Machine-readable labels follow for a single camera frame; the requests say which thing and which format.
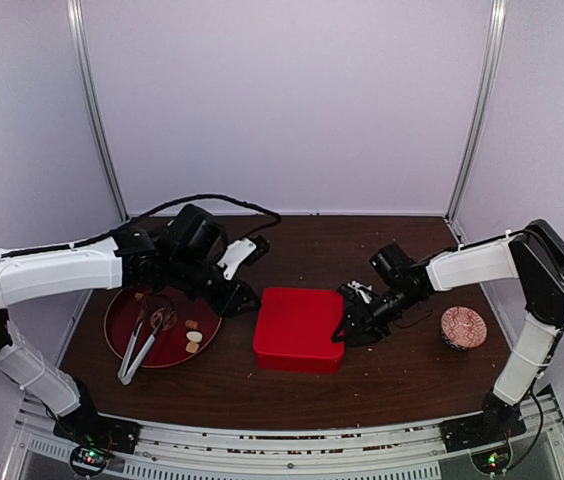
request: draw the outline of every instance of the tongs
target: tongs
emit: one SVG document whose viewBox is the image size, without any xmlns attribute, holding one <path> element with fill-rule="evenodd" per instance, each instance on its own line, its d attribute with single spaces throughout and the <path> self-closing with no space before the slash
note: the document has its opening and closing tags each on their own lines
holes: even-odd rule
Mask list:
<svg viewBox="0 0 564 480">
<path fill-rule="evenodd" d="M 142 296 L 142 303 L 140 305 L 140 313 L 138 314 L 137 321 L 135 323 L 135 328 L 133 329 L 133 333 L 131 334 L 131 338 L 129 339 L 129 343 L 126 347 L 126 351 L 124 352 L 124 358 L 122 359 L 122 365 L 120 365 L 120 370 L 118 370 L 118 378 L 123 385 L 128 385 L 131 383 L 133 379 L 133 375 L 140 367 L 146 356 L 148 355 L 151 347 L 155 343 L 156 337 L 160 334 L 162 329 L 166 326 L 167 321 L 175 315 L 175 308 L 173 303 L 170 299 L 166 299 L 167 301 L 164 304 L 164 307 L 160 307 L 155 309 L 150 316 L 148 316 L 149 307 L 150 307 L 150 295 L 143 295 Z M 133 356 L 133 352 L 135 351 L 135 344 L 137 343 L 138 336 L 142 331 L 142 327 L 144 327 L 144 322 L 149 317 L 149 320 L 152 319 L 154 316 L 159 316 L 156 318 L 155 326 L 153 327 L 153 332 L 149 335 L 144 345 L 138 352 L 135 360 L 131 363 L 129 367 L 129 363 L 131 362 L 131 357 Z"/>
</svg>

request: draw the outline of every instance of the red plate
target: red plate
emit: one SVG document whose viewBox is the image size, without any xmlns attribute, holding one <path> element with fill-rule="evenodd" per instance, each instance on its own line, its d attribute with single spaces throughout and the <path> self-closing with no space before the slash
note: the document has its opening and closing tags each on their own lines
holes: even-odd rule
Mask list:
<svg viewBox="0 0 564 480">
<path fill-rule="evenodd" d="M 120 360 L 124 356 L 140 312 L 140 304 L 135 299 L 137 293 L 148 294 L 150 290 L 148 288 L 122 290 L 113 299 L 104 317 L 104 336 L 109 348 Z M 153 348 L 142 362 L 142 368 L 166 368 L 186 362 L 211 343 L 222 323 L 222 319 L 203 300 L 191 302 L 186 295 L 173 288 L 166 288 L 162 291 L 162 295 L 166 295 L 173 302 L 176 322 L 157 336 Z M 198 331 L 203 336 L 200 348 L 193 354 L 185 350 L 189 343 L 186 334 L 190 331 L 184 325 L 187 320 L 198 322 Z M 151 322 L 147 319 L 138 335 L 132 358 L 135 358 L 152 331 Z"/>
<path fill-rule="evenodd" d="M 486 333 L 486 323 L 475 310 L 452 307 L 442 315 L 442 339 L 456 350 L 479 347 Z"/>
</svg>

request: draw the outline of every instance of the red container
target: red container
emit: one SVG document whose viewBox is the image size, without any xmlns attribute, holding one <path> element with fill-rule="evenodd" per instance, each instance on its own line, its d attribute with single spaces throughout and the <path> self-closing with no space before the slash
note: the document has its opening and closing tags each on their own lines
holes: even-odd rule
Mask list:
<svg viewBox="0 0 564 480">
<path fill-rule="evenodd" d="M 342 296 L 331 290 L 267 288 L 255 328 L 258 367 L 287 372 L 335 373 L 344 343 L 331 335 L 344 314 Z"/>
</svg>

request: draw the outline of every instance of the wood grain surface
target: wood grain surface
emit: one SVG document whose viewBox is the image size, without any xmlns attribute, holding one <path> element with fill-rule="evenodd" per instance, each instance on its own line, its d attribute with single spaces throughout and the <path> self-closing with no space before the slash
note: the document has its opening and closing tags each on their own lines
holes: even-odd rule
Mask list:
<svg viewBox="0 0 564 480">
<path fill-rule="evenodd" d="M 151 220 L 155 226 L 165 220 Z M 222 220 L 238 238 L 262 217 Z M 396 240 L 413 258 L 454 244 L 440 218 L 286 217 L 264 232 L 271 252 L 239 276 L 256 291 L 269 286 L 335 289 L 356 279 L 383 290 L 368 263 Z M 509 355 L 506 340 L 478 286 L 439 293 L 398 323 L 417 321 L 370 347 L 348 349 L 334 375 L 260 370 L 253 354 L 257 314 L 225 320 L 199 356 L 164 370 L 140 370 L 129 386 L 103 334 L 115 291 L 94 292 L 62 367 L 90 389 L 102 412 L 131 418 L 220 428 L 304 429 L 385 425 L 479 410 Z M 452 306 L 476 310 L 488 325 L 484 345 L 456 352 L 440 337 Z"/>
</svg>

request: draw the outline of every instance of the small bowl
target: small bowl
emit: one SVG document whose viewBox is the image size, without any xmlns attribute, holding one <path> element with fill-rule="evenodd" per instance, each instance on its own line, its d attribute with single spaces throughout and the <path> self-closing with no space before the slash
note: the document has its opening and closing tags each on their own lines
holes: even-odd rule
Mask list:
<svg viewBox="0 0 564 480">
<path fill-rule="evenodd" d="M 458 352 L 477 348 L 486 341 L 486 323 L 478 312 L 470 308 L 449 308 L 440 323 L 442 341 Z"/>
</svg>

